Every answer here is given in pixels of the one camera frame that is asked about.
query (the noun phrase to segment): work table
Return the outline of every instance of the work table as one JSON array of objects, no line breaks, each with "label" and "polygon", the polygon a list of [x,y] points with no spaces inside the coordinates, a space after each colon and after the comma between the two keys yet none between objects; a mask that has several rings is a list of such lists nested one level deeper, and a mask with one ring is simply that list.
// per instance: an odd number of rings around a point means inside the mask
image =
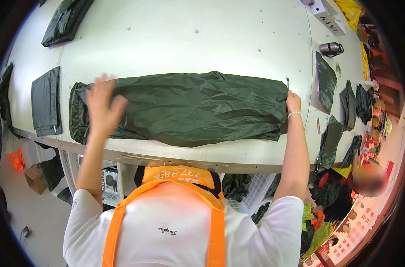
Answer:
[{"label": "work table", "polygon": [[[321,134],[329,115],[318,110],[315,52],[319,45],[338,42],[344,54],[325,58],[341,75],[331,114],[343,121],[339,93],[351,80],[352,89],[364,84],[358,37],[345,22],[347,35],[334,36],[311,9],[299,0],[272,2],[191,1],[95,1],[80,24],[75,39],[50,48],[40,43],[62,0],[37,6],[17,33],[9,62],[14,63],[9,99],[13,127],[21,135],[75,153],[84,146],[69,133],[69,96],[76,82],[91,83],[102,72],[118,78],[160,73],[206,73],[252,76],[283,81],[302,99],[310,163],[320,149]],[[339,10],[333,0],[329,0]],[[60,66],[60,106],[63,133],[36,137],[31,112],[31,84]],[[320,121],[320,134],[317,131]],[[344,132],[336,161],[344,158],[355,129]],[[200,147],[173,147],[157,141],[108,139],[105,158],[116,162],[164,165],[183,164],[226,173],[281,172],[287,135],[278,142],[238,140]]]}]

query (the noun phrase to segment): pearl bracelet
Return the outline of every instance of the pearl bracelet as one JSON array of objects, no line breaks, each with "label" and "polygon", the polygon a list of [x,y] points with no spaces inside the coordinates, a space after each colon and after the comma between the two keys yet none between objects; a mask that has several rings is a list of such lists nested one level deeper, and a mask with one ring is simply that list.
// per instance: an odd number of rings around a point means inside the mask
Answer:
[{"label": "pearl bracelet", "polygon": [[289,119],[290,119],[290,115],[291,115],[291,114],[294,114],[294,113],[298,113],[298,114],[300,115],[300,117],[302,117],[302,114],[301,114],[299,111],[293,111],[293,112],[291,112],[291,113],[287,116],[287,120],[289,120]]}]

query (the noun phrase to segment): white floor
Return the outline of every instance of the white floor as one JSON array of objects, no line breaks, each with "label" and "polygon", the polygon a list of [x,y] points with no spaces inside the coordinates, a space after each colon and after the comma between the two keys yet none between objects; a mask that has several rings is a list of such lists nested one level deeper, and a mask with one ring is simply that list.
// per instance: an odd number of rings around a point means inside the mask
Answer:
[{"label": "white floor", "polygon": [[22,246],[37,267],[65,267],[63,237],[70,205],[46,189],[38,195],[27,184],[23,172],[17,172],[7,154],[1,160],[0,185],[12,215],[11,227],[19,240],[21,231],[29,227],[32,234],[22,238]]}]

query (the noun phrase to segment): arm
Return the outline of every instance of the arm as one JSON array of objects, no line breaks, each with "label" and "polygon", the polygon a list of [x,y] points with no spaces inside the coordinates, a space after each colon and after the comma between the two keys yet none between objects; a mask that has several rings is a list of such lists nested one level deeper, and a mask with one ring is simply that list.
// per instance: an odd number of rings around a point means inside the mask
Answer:
[{"label": "arm", "polygon": [[[288,112],[299,111],[300,97],[288,92]],[[296,196],[302,201],[306,198],[306,188],[309,179],[309,154],[306,145],[302,118],[298,113],[290,116],[287,130],[287,144],[282,167],[280,184],[274,194],[273,201],[283,196]]]},{"label": "arm", "polygon": [[97,202],[102,203],[102,159],[106,139],[117,128],[128,100],[117,96],[109,107],[110,98],[115,88],[114,77],[107,81],[104,73],[96,78],[91,90],[87,90],[90,133],[79,174],[76,189],[87,190]]}]

